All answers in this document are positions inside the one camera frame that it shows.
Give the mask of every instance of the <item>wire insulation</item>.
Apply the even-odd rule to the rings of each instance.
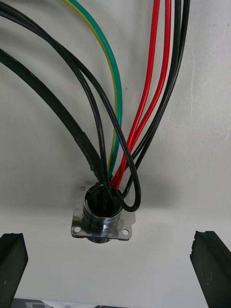
[[[83,20],[84,22],[89,26],[89,28],[94,33],[96,39],[100,43],[100,46],[102,47],[102,50],[107,58],[111,74],[112,74],[112,80],[115,90],[115,114],[118,119],[118,122],[120,126],[122,126],[122,113],[123,113],[123,100],[122,100],[122,85],[119,75],[119,70],[117,67],[117,63],[113,54],[113,51],[103,34],[102,30],[98,26],[98,24],[95,22],[93,17],[84,9],[84,7],[78,3],[76,0],[62,0],[65,4],[67,4],[73,11],[75,11]],[[118,148],[119,148],[119,141],[118,137],[115,134],[113,134],[113,142],[112,142],[112,148],[111,153],[109,157],[108,162],[108,177],[110,178],[114,167],[116,163],[116,158],[118,154]]]

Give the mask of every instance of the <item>wire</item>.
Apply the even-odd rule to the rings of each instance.
[[[89,28],[94,33],[96,39],[100,43],[103,52],[107,58],[111,74],[112,80],[114,85],[114,92],[115,92],[115,114],[118,119],[120,126],[122,126],[122,113],[123,113],[123,100],[122,100],[122,86],[121,80],[119,75],[119,70],[116,64],[116,60],[113,54],[113,51],[103,34],[102,30],[95,22],[93,17],[84,9],[84,7],[78,3],[76,0],[62,0],[65,4],[67,4],[73,11],[75,11],[89,26]],[[113,133],[113,141],[112,141],[112,148],[111,153],[108,161],[108,177],[110,178],[116,163],[116,158],[119,149],[119,140],[115,131]]]
[[[160,74],[160,79],[154,94],[154,97],[151,101],[151,104],[147,110],[147,112],[145,113],[140,125],[138,126],[135,134],[133,135],[133,138],[131,140],[130,143],[130,150],[132,151],[140,134],[142,133],[149,117],[151,116],[157,102],[158,99],[160,97],[160,94],[162,92],[163,86],[164,86],[164,82],[166,79],[166,75],[167,75],[167,66],[168,66],[168,60],[169,60],[169,51],[170,51],[170,38],[171,38],[171,0],[166,0],[165,1],[165,39],[164,39],[164,51],[163,51],[163,62],[162,62],[162,68],[161,68],[161,74]],[[113,179],[111,181],[111,185],[115,184],[115,187],[118,189],[124,171],[125,171],[125,167],[126,167],[126,158],[123,156],[121,165],[119,167],[119,170],[117,172],[117,174],[115,175],[115,179]]]
[[[0,49],[0,62],[24,80],[56,113],[81,148],[98,180],[102,181],[102,172],[99,168],[101,160],[98,153],[57,97],[33,73],[2,49]]]
[[[153,15],[152,15],[152,25],[151,25],[151,33],[150,33],[150,45],[149,45],[149,55],[148,55],[148,65],[147,65],[147,74],[146,74],[146,80],[144,83],[144,89],[143,94],[141,98],[141,102],[139,105],[139,108],[137,110],[134,122],[132,124],[131,131],[128,136],[128,148],[131,151],[131,144],[132,139],[134,137],[134,134],[136,132],[136,129],[139,125],[143,110],[145,108],[148,93],[152,81],[152,74],[153,74],[153,65],[154,65],[154,56],[155,56],[155,43],[156,43],[156,35],[157,35],[157,26],[158,26],[158,17],[159,17],[159,8],[160,8],[160,0],[154,0],[153,1]],[[126,161],[123,157],[122,163],[117,171],[117,173],[114,175],[114,177],[111,180],[111,185],[115,186],[117,189],[119,187],[119,179],[122,178],[123,175],[123,165],[126,165]]]
[[[183,13],[182,13],[182,23],[181,23],[181,30],[180,30],[180,47],[179,52],[177,52],[177,46],[179,44],[179,28],[180,28],[180,3],[176,3],[175,1],[175,19],[174,19],[174,39],[173,39],[173,51],[172,51],[172,61],[171,61],[171,67],[169,71],[168,81],[166,85],[166,90],[164,93],[164,96],[161,100],[160,106],[156,112],[156,115],[154,117],[154,120],[152,124],[150,125],[148,131],[146,132],[145,136],[143,137],[142,141],[140,142],[139,146],[136,148],[134,153],[132,154],[133,159],[135,159],[138,154],[141,152],[140,156],[138,157],[138,160],[136,162],[136,168],[138,169],[152,140],[153,137],[157,131],[157,128],[159,126],[159,123],[161,121],[161,118],[164,114],[164,111],[166,109],[166,106],[168,104],[169,98],[172,94],[172,91],[174,89],[174,86],[176,84],[176,80],[178,77],[178,73],[180,70],[180,65],[183,58],[184,53],[184,46],[186,41],[186,34],[187,34],[187,28],[188,28],[188,21],[189,21],[189,10],[190,10],[190,0],[184,0],[183,4]],[[128,194],[132,184],[132,178],[130,177],[128,180],[128,183],[126,185],[126,188],[123,192],[123,197],[125,198]]]
[[[37,35],[39,35],[40,37],[44,38],[41,33],[39,31],[36,30],[36,28],[34,28],[31,23],[29,22],[30,19],[28,17],[26,17],[25,15],[23,15],[22,13],[18,12],[17,10],[15,10],[14,8],[12,9],[13,14],[6,12],[5,10],[3,10],[2,7],[2,2],[0,1],[0,16],[7,18],[25,28],[27,28],[28,30],[36,33]],[[140,183],[139,183],[139,178],[137,175],[137,170],[135,168],[135,164],[134,161],[131,157],[130,151],[128,149],[128,146],[126,144],[124,135],[122,133],[121,127],[118,123],[118,120],[115,116],[115,113],[111,107],[110,102],[107,99],[106,94],[104,93],[103,89],[101,88],[100,84],[98,83],[98,81],[96,80],[96,78],[93,76],[93,74],[84,66],[83,63],[81,63],[81,61],[79,61],[79,59],[77,59],[71,52],[69,52],[65,47],[61,46],[66,53],[71,57],[71,59],[73,60],[73,62],[75,63],[75,65],[85,74],[85,76],[90,80],[90,82],[93,84],[93,86],[95,87],[95,89],[97,90],[100,98],[103,101],[103,104],[111,118],[111,121],[113,123],[113,126],[115,128],[115,131],[118,135],[119,138],[119,142],[121,143],[121,147],[126,155],[126,159],[128,161],[128,167],[130,168],[131,171],[131,178],[132,178],[132,182],[134,183],[134,188],[135,188],[135,201],[133,206],[128,206],[124,200],[123,200],[123,196],[119,191],[113,190],[113,198],[116,199],[116,201],[118,201],[120,203],[120,206],[125,209],[128,212],[133,212],[136,211],[141,203],[141,188],[140,188]]]

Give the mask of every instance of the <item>metal connector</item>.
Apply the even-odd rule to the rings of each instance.
[[[106,243],[112,239],[128,241],[132,236],[135,213],[120,208],[111,217],[95,215],[88,205],[86,194],[91,186],[82,186],[75,206],[71,234],[74,238],[87,238],[94,243]]]

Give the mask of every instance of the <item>white surface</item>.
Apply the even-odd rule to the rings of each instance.
[[[105,56],[74,13],[57,0],[7,2],[82,60],[113,102]],[[162,57],[161,2],[152,95]],[[127,135],[144,84],[152,1],[81,3],[115,53]],[[93,175],[55,114],[0,65],[0,234],[23,232],[29,254],[17,297],[125,307],[207,307],[189,254],[195,230],[214,230],[231,248],[230,11],[230,1],[192,0],[182,67],[139,170],[142,205],[127,243],[97,245],[71,237],[77,188]],[[0,47],[57,95],[98,146],[87,98],[58,54],[3,18]],[[112,125],[99,105],[109,152]]]

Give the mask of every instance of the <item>red wire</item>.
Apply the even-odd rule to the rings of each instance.
[[[130,131],[129,136],[128,136],[127,145],[128,145],[128,148],[129,148],[130,151],[131,151],[132,139],[133,139],[133,137],[136,133],[136,129],[137,129],[139,122],[141,120],[141,116],[142,116],[143,110],[145,108],[145,104],[147,102],[148,93],[149,93],[149,89],[150,89],[150,85],[151,85],[151,81],[152,81],[154,55],[155,55],[155,42],[156,42],[157,25],[158,25],[158,17],[159,17],[159,8],[160,8],[160,0],[154,0],[153,1],[153,16],[152,16],[152,26],[151,26],[151,34],[150,34],[150,45],[149,45],[149,55],[148,55],[148,66],[147,66],[146,80],[145,80],[145,84],[144,84],[141,102],[140,102],[138,111],[136,113],[135,120],[132,124],[131,131]],[[120,167],[119,167],[117,173],[115,174],[115,176],[111,180],[112,186],[117,187],[118,185],[116,185],[116,182],[117,182],[118,178],[123,176],[123,174],[120,174],[120,172],[122,171],[122,168],[120,168]]]
[[[155,49],[157,26],[156,26],[155,30],[156,30],[156,32],[155,32],[155,38],[154,38],[154,49]],[[146,125],[150,115],[152,114],[152,112],[153,112],[153,110],[154,110],[154,108],[155,108],[155,106],[158,102],[161,91],[163,89],[164,82],[165,82],[166,75],[167,75],[167,65],[168,65],[168,60],[169,60],[170,36],[171,36],[171,0],[165,0],[165,39],[164,39],[163,63],[162,63],[162,68],[161,68],[160,79],[159,79],[154,97],[151,101],[151,104],[150,104],[147,112],[145,113],[140,125],[138,126],[138,123],[141,119],[141,115],[143,113],[144,106],[145,106],[146,101],[147,101],[147,95],[148,95],[148,92],[143,93],[142,99],[145,96],[145,100],[144,101],[141,100],[141,103],[143,103],[143,106],[141,108],[139,106],[139,109],[138,109],[138,112],[141,110],[141,114],[138,115],[138,112],[137,112],[135,121],[138,117],[139,117],[139,120],[136,123],[134,121],[135,124],[133,123],[133,126],[136,126],[136,131],[131,132],[129,134],[129,137],[128,137],[128,148],[129,148],[130,151],[132,151],[132,149],[134,148],[134,146],[135,146],[135,144],[136,144],[136,142],[137,142],[137,140],[138,140],[138,138],[139,138],[139,136],[140,136],[140,134],[141,134],[141,132],[144,128],[144,126]],[[117,173],[115,174],[115,176],[113,177],[113,179],[111,180],[111,185],[115,186],[117,189],[119,188],[119,185],[121,183],[121,180],[122,180],[122,177],[123,177],[123,174],[124,174],[124,171],[125,171],[126,162],[127,162],[126,158],[125,158],[125,156],[123,156],[120,167],[119,167]]]

